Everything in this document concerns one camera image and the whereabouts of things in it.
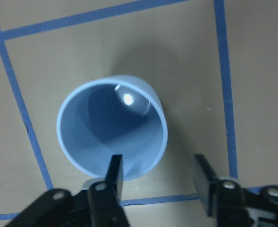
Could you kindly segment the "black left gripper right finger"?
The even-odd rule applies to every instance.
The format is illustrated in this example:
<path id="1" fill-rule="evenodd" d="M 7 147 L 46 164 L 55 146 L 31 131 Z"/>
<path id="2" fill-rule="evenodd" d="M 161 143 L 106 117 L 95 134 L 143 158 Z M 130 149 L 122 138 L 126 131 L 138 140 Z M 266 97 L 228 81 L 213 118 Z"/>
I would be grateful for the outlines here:
<path id="1" fill-rule="evenodd" d="M 218 177 L 202 154 L 194 154 L 194 186 L 214 227 L 251 226 L 242 187 L 231 178 Z"/>

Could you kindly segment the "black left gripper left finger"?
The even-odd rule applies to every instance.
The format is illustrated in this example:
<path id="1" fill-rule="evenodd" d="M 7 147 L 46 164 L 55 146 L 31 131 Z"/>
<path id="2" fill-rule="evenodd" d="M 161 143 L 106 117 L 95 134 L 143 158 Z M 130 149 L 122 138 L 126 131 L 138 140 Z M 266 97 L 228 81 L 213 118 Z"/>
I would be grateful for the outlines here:
<path id="1" fill-rule="evenodd" d="M 120 205 L 123 177 L 123 157 L 113 155 L 105 179 L 92 184 L 88 189 L 92 227 L 130 226 Z"/>

